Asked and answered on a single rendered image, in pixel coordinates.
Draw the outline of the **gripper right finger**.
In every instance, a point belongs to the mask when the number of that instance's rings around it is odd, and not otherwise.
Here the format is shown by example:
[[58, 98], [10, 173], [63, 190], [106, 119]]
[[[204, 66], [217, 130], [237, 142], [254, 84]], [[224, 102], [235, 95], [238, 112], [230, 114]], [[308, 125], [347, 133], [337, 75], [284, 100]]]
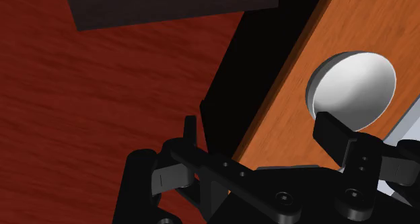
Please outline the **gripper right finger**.
[[420, 141], [395, 146], [354, 132], [328, 112], [316, 115], [314, 140], [344, 169], [334, 207], [351, 221], [420, 221]]

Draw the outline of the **white round bowl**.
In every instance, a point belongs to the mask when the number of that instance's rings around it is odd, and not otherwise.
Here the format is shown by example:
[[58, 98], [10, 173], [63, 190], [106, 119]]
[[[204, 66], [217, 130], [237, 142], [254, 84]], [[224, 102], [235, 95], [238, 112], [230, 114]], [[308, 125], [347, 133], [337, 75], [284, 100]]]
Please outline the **white round bowl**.
[[312, 118], [329, 112], [353, 131], [375, 122], [390, 105], [396, 72], [384, 56], [366, 51], [335, 54], [311, 74], [305, 101]]

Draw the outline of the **pale grey flat box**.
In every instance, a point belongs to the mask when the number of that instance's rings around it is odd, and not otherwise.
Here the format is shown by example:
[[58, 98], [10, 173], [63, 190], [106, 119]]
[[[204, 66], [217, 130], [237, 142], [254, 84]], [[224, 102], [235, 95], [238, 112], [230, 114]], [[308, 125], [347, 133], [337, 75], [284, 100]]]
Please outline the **pale grey flat box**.
[[[401, 139], [420, 141], [420, 94], [386, 135], [384, 142], [396, 146]], [[384, 180], [378, 181], [377, 190], [411, 206], [409, 201], [389, 187]]]

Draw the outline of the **orange wooden table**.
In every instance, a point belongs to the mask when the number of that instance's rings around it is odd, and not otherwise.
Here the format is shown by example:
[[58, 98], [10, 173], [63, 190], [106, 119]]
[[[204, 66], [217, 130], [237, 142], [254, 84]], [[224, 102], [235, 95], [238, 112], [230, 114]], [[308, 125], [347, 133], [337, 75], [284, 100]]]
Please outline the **orange wooden table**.
[[304, 101], [311, 73], [335, 53], [377, 52], [393, 64], [396, 93], [367, 132], [385, 139], [420, 94], [420, 0], [314, 0], [303, 13], [283, 14], [297, 30], [284, 37], [267, 63], [250, 33], [268, 18], [245, 13], [201, 102], [203, 130], [212, 153], [251, 168], [319, 164], [332, 159], [312, 138]]

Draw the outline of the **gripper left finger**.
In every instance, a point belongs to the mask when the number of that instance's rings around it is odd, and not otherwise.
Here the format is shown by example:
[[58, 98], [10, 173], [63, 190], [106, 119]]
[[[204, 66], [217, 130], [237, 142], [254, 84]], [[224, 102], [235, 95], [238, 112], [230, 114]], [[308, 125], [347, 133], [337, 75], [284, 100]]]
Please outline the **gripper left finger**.
[[160, 208], [162, 193], [176, 190], [207, 224], [296, 224], [302, 203], [290, 188], [197, 147], [197, 119], [187, 116], [182, 137], [162, 150], [128, 154], [112, 224], [183, 224]]

